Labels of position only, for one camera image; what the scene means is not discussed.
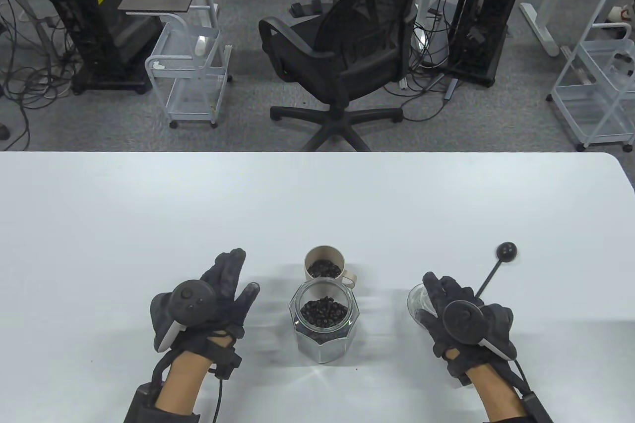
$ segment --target sleeve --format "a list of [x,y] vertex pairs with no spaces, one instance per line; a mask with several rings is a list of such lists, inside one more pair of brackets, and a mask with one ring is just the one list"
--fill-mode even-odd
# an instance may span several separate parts
[[141,405],[137,423],[198,423],[200,415],[175,415],[155,407]]
[[535,423],[531,417],[515,417],[507,420],[499,420],[496,423]]

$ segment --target forearm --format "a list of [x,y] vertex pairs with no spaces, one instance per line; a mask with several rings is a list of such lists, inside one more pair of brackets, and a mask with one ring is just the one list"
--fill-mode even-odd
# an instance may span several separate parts
[[491,422],[527,415],[515,390],[489,364],[468,370],[467,376],[478,391]]
[[[231,337],[212,337],[210,340],[223,347],[232,344]],[[168,378],[154,406],[176,415],[191,415],[200,386],[212,364],[211,360],[201,355],[183,352],[172,362]]]

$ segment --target mug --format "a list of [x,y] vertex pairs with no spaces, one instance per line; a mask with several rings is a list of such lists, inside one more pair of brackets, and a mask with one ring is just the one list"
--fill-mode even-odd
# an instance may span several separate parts
[[[346,262],[344,261],[342,253],[332,246],[316,246],[307,253],[307,257],[304,258],[304,276],[307,281],[313,279],[313,276],[309,274],[309,267],[319,259],[327,259],[342,270],[340,275],[335,278],[337,281],[342,282],[342,284],[351,289],[355,287],[357,276],[346,269]],[[346,278],[350,282],[343,282],[343,278]]]

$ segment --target desk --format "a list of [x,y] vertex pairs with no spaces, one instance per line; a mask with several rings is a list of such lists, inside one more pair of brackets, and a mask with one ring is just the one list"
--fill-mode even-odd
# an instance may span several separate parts
[[[219,423],[322,423],[302,411],[318,392],[342,422],[485,421],[406,296],[428,270],[477,287],[506,240],[518,258],[483,298],[514,309],[554,421],[633,421],[635,194],[612,156],[4,153],[0,170],[0,421],[122,423],[158,360],[150,299],[236,246],[262,292]],[[359,276],[356,340],[324,366],[298,353],[287,308],[316,244]]]
[[[556,10],[559,1],[560,0],[542,0],[542,3],[537,11],[530,3],[521,3],[519,6],[522,15],[524,15],[524,18],[529,23],[529,26],[531,26],[533,33],[540,41],[542,47],[549,56],[554,58],[560,55],[560,47],[558,47],[556,40],[554,40],[553,36],[551,36],[551,33],[549,32],[549,29],[547,29],[547,23],[551,20],[551,15],[553,15]],[[614,5],[611,1],[607,1],[606,7],[597,17],[597,22],[604,22],[613,6]]]

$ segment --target hand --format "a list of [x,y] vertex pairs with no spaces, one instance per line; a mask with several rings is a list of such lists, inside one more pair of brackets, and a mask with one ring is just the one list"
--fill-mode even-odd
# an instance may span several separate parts
[[232,344],[236,339],[244,337],[245,318],[260,292],[258,283],[249,283],[236,298],[238,278],[240,278],[246,256],[245,251],[240,248],[231,253],[222,253],[216,258],[214,266],[202,275],[200,279],[208,283],[216,294],[215,310],[203,324],[189,327],[181,332],[175,339],[173,348],[200,335],[206,335],[215,340],[222,339],[224,334],[229,334],[232,337]]
[[453,301],[468,301],[479,307],[484,303],[481,299],[474,297],[474,290],[471,287],[462,288],[449,276],[443,276],[438,280],[434,273],[426,273],[423,282],[438,317],[420,309],[416,312],[415,318],[422,323],[435,341],[433,352],[436,357],[447,361],[447,371],[451,376],[458,378],[463,384],[469,384],[469,378],[465,375],[468,370],[489,363],[498,357],[486,348],[461,344],[451,337],[443,325],[443,311]]

